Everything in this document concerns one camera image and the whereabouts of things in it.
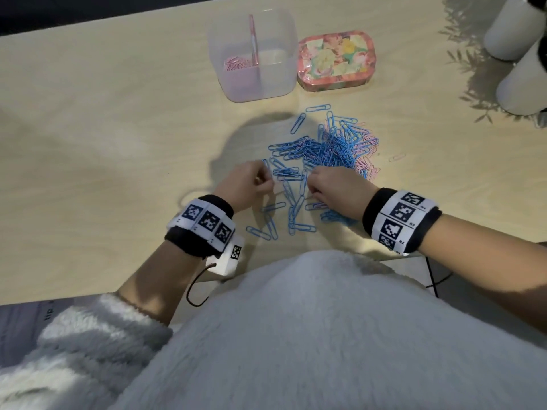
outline floral tin box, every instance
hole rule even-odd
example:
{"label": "floral tin box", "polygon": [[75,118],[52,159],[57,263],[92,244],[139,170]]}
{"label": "floral tin box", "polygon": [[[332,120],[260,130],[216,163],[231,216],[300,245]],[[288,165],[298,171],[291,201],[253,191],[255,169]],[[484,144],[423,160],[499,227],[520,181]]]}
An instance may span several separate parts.
{"label": "floral tin box", "polygon": [[298,48],[298,83],[307,91],[359,86],[376,68],[374,43],[358,30],[306,37]]}

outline dark floor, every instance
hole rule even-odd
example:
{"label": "dark floor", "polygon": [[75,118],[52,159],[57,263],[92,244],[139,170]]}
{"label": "dark floor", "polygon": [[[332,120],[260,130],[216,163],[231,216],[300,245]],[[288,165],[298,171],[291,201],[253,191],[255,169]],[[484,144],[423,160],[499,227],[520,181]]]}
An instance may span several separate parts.
{"label": "dark floor", "polygon": [[207,0],[0,0],[0,35]]}

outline forearm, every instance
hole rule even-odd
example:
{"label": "forearm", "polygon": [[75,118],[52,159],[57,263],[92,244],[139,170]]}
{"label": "forearm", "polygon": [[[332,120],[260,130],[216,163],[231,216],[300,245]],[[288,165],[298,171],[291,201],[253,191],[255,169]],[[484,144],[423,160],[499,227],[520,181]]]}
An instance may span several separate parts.
{"label": "forearm", "polygon": [[486,290],[506,309],[547,330],[547,249],[442,215],[420,252]]}
{"label": "forearm", "polygon": [[142,313],[169,325],[184,291],[203,261],[164,241],[118,289],[118,296]]}

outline table surface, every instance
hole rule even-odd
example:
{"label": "table surface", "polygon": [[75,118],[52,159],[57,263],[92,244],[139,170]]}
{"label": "table surface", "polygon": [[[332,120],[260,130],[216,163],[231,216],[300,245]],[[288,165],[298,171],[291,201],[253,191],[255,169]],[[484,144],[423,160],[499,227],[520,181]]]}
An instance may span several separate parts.
{"label": "table surface", "polygon": [[[206,32],[246,0],[0,38],[0,303],[115,290],[181,204],[234,164],[268,157],[269,144],[291,138],[296,115],[323,103],[379,138],[377,185],[547,240],[546,132],[499,110],[495,87],[511,65],[480,51],[503,1],[293,0],[299,38],[366,31],[376,73],[366,86],[310,93],[296,85],[243,104],[223,95]],[[309,114],[299,133],[315,132],[320,119]],[[240,230],[263,226],[251,210],[235,220]],[[287,213],[275,220],[278,241],[243,233],[241,270],[314,249],[389,256],[339,224],[291,237]]]}

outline left hand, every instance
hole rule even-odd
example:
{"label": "left hand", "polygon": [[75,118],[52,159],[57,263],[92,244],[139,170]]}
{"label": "left hand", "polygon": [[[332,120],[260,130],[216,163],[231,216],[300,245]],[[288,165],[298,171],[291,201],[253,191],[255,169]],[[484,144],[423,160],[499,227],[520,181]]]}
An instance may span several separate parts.
{"label": "left hand", "polygon": [[224,199],[237,213],[252,206],[258,197],[272,192],[273,182],[270,170],[257,159],[236,165],[213,194]]}

